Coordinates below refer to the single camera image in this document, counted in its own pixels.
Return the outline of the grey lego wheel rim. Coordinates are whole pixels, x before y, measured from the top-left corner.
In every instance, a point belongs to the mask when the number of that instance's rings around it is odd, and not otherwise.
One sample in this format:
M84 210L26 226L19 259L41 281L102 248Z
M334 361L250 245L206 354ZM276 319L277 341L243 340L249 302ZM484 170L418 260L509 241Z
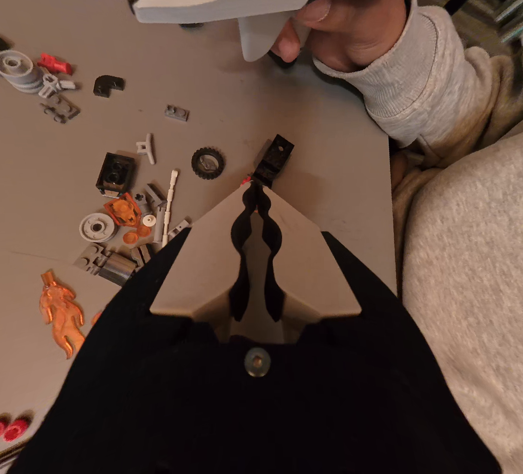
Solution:
M114 220L104 213L92 213L84 217L79 225L81 237L89 243L105 243L117 233Z
M43 88L43 74L41 70L32 71L25 76L12 76L7 81L15 89L23 93L35 94Z
M26 85L36 79L31 59L14 50L1 51L1 76L16 85Z

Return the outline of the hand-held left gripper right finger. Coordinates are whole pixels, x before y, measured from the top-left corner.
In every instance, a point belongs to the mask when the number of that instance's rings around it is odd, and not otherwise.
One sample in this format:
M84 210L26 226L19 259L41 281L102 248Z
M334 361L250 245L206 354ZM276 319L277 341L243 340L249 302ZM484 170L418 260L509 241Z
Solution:
M258 188L257 209L270 250L265 304L284 342L295 343L307 325L361 314L321 230L266 186Z

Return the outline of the grey lego technic piece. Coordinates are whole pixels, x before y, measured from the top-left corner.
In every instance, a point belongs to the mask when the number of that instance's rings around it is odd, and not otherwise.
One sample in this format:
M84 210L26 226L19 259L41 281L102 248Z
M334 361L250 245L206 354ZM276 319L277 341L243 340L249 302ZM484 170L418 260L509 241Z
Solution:
M132 198L138 206L141 215L156 215L159 208L165 208L167 200L154 184L148 183L143 188L133 191Z

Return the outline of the partly built lego model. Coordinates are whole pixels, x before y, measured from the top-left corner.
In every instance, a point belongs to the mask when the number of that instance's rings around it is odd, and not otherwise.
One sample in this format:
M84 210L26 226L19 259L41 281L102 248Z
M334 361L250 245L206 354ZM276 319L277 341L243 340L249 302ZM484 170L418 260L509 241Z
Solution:
M267 140L254 159L254 170L243 179L241 185L256 181L271 189L289 161L293 149L294 144L280 134L273 140Z

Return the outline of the orange transparent lego flame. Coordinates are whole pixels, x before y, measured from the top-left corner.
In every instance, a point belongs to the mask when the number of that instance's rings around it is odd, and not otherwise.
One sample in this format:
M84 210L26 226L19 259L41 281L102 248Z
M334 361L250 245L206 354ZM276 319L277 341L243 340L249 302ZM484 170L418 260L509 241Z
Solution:
M54 342L64 351L66 359L70 360L85 341L81 331L84 324L82 309L75 301L75 293L59 283L52 270L42 274L41 279L40 313L44 323L51 327Z

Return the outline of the grey lego grille piece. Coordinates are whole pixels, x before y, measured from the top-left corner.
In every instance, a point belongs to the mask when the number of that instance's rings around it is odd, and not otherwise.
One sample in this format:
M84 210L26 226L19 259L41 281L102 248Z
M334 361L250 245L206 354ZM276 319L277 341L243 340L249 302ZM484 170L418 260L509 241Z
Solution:
M143 268L155 255L154 246L151 243L144 243L140 246L131 248L130 257L136 263L135 271Z

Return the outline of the dark grey lego cylinder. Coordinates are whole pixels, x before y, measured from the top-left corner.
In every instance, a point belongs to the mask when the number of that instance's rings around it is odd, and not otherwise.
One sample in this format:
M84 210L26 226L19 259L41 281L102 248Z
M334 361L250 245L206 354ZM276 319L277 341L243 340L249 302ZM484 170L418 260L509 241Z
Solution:
M137 264L135 261L129 260L118 253L111 253L100 267L98 275L119 287L123 287L132 277L136 268Z

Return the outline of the black square lego brick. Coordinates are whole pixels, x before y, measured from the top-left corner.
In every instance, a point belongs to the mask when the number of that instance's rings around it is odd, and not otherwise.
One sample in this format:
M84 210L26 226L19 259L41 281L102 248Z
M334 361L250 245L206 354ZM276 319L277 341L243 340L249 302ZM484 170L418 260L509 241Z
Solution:
M135 169L134 158L106 153L95 186L105 198L120 198L130 189Z

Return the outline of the light grey lego axle connector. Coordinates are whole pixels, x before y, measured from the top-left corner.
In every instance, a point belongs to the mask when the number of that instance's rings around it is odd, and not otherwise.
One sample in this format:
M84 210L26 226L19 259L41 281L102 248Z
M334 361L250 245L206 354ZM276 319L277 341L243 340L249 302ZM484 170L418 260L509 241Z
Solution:
M65 90L76 90L77 86L74 81L69 79L59 79L53 74L44 74L42 77L43 86L38 95L43 99L49 99L52 96Z

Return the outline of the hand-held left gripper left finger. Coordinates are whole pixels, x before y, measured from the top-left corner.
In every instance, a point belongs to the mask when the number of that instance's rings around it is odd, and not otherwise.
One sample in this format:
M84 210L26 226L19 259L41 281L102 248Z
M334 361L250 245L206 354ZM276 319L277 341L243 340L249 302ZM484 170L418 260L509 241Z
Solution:
M218 340L230 339L244 317L251 278L244 246L252 234L258 186L245 183L197 220L151 307L152 314L208 324Z

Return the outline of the person's right hand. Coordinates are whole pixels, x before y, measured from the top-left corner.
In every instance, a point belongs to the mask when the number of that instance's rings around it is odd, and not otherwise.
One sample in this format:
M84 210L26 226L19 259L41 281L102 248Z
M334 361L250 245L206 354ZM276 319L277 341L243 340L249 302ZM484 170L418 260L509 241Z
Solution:
M300 54L295 25L310 28L305 47L337 72L361 70L396 44L407 21L405 0L315 0L285 23L271 52L286 63Z

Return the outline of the black curved lego brick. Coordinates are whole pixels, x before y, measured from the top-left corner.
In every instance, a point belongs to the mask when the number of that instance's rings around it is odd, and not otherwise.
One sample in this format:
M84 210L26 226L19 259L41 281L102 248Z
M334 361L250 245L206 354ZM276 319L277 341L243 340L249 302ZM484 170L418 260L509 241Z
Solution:
M101 75L95 79L93 94L97 97L110 98L113 91L123 91L125 86L126 81L121 77Z

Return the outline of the light grey lego T piece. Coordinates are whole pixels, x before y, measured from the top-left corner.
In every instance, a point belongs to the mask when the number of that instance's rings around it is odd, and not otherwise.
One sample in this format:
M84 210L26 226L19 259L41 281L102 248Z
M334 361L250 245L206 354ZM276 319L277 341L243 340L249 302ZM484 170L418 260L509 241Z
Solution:
M154 149L153 149L153 134L147 133L145 140L136 142L136 153L139 156L146 156L148 159L148 162L151 165L156 164L155 156L154 156Z

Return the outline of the grey lego pin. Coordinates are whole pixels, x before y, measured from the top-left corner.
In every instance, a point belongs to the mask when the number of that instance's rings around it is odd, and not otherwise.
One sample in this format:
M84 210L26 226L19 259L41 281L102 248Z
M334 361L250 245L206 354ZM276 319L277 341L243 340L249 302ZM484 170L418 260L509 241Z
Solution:
M159 244L162 243L166 207L167 207L167 202L163 201L162 203L160 203L160 205L156 209L156 223L155 223L155 227L154 227L154 237L153 237L154 243L159 243Z

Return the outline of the red lego connector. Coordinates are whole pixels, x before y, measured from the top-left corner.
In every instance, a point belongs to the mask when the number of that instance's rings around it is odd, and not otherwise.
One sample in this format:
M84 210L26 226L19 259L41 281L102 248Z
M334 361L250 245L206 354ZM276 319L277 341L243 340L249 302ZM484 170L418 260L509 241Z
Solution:
M72 65L46 53L41 53L40 59L37 61L37 65L43 69L46 69L51 74L62 73L69 76L73 74Z

